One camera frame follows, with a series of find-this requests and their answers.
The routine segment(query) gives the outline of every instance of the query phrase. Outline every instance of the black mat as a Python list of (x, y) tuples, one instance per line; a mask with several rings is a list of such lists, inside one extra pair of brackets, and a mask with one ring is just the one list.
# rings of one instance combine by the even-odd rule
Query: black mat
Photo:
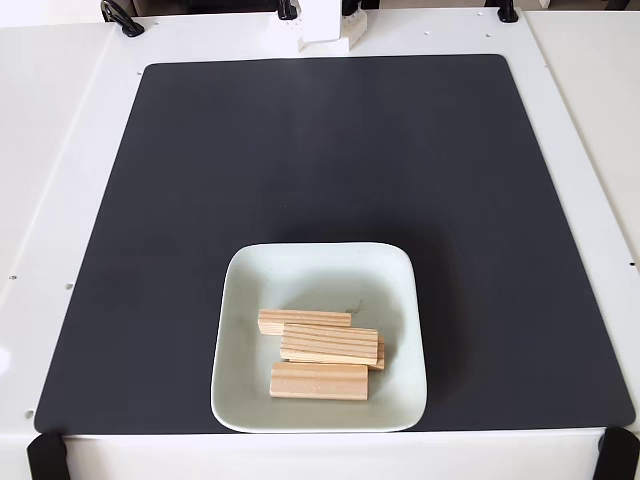
[(414, 430), (634, 420), (507, 63), (374, 57), (147, 68), (37, 429), (228, 432), (210, 381), (229, 260), (345, 241), (413, 262), (429, 390)]

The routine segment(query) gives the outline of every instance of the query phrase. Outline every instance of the bowl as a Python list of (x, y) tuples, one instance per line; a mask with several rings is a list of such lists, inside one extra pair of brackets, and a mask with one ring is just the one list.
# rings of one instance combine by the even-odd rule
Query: bowl
[[(262, 335), (261, 308), (349, 312), (376, 328), (385, 369), (369, 372), (367, 401), (271, 398), (280, 336)], [(411, 261), (381, 243), (265, 244), (238, 251), (227, 270), (211, 408), (240, 432), (390, 432), (422, 417), (427, 380)]]

